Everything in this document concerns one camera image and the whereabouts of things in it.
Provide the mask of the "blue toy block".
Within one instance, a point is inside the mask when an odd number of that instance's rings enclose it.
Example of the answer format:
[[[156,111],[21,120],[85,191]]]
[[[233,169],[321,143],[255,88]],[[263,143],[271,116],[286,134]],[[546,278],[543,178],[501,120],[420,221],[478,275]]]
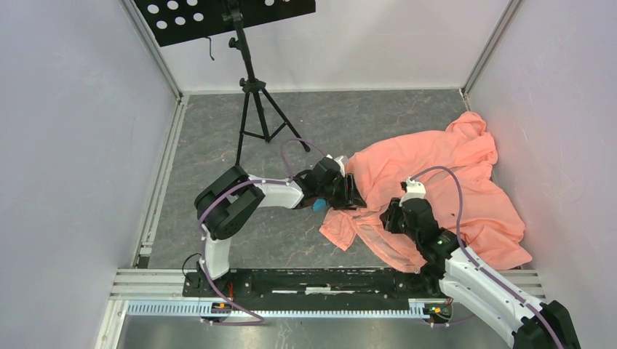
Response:
[[[313,212],[322,212],[326,209],[327,209],[327,202],[322,198],[316,199],[315,202],[312,204]]]

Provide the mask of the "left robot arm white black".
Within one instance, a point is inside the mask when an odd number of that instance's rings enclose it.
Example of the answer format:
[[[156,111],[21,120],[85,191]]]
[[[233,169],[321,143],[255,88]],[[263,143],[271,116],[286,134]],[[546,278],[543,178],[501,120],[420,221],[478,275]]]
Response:
[[[257,209],[304,209],[318,200],[334,210],[364,209],[354,175],[346,170],[348,162],[347,156],[327,155],[286,179],[258,177],[235,165],[204,189],[194,200],[202,231],[198,269],[205,272],[203,290],[215,297],[227,290],[231,239]]]

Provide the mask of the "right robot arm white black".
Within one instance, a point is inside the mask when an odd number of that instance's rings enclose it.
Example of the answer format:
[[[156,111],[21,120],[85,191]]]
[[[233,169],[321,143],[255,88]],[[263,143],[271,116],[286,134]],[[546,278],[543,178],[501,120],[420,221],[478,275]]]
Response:
[[[568,309],[544,302],[490,268],[457,235],[441,228],[424,198],[393,198],[380,216],[386,231],[410,238],[426,263],[420,285],[430,297],[454,299],[510,348],[579,348]]]

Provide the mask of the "black tripod stand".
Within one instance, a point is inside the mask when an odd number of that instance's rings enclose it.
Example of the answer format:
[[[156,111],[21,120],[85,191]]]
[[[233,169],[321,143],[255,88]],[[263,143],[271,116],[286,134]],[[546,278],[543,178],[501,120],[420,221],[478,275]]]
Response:
[[[255,75],[255,69],[252,64],[250,47],[247,42],[246,34],[244,32],[244,21],[241,1],[222,1],[221,4],[224,8],[223,20],[226,23],[232,24],[236,33],[235,37],[230,38],[228,46],[241,52],[242,60],[247,73],[246,78],[240,78],[239,80],[239,85],[244,93],[242,117],[240,122],[239,138],[235,158],[235,164],[239,166],[241,164],[242,150],[245,137],[253,137],[256,139],[261,139],[265,143],[270,143],[285,127],[287,127],[296,138],[301,138],[301,135],[293,126],[287,115],[276,103],[271,94],[268,92],[266,88],[266,83],[257,79]],[[274,110],[278,113],[279,117],[282,120],[282,123],[273,132],[270,132],[268,128],[263,103],[261,100],[262,96],[264,96],[268,100],[270,105],[274,108]],[[249,132],[246,129],[248,110],[251,100],[255,104],[255,109],[260,123],[261,134]]]

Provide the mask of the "salmon pink zip jacket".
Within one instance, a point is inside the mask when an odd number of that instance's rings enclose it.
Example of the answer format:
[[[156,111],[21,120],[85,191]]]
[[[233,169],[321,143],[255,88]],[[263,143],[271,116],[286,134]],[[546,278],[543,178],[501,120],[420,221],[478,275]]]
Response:
[[[443,131],[393,137],[355,153],[346,170],[355,177],[367,207],[331,209],[321,234],[340,249],[360,238],[387,265],[415,273],[424,264],[410,238],[383,229],[379,216],[416,176],[438,223],[460,230],[463,240],[492,268],[508,270],[531,261],[521,246],[525,224],[506,193],[491,179],[498,160],[486,122],[467,111]]]

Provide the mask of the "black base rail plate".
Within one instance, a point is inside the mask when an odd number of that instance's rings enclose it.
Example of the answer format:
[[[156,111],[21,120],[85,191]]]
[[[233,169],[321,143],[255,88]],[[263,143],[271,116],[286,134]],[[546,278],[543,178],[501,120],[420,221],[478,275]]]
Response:
[[[446,296],[437,284],[393,268],[237,268],[210,286],[201,271],[187,273],[184,297],[217,291],[252,310],[405,310],[409,300]]]

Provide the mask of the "black perforated board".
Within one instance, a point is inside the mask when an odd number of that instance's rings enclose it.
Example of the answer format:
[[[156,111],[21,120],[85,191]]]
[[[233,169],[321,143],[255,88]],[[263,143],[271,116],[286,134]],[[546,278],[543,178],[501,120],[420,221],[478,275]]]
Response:
[[[135,1],[161,47],[235,30],[238,12],[245,28],[316,12],[307,1]]]

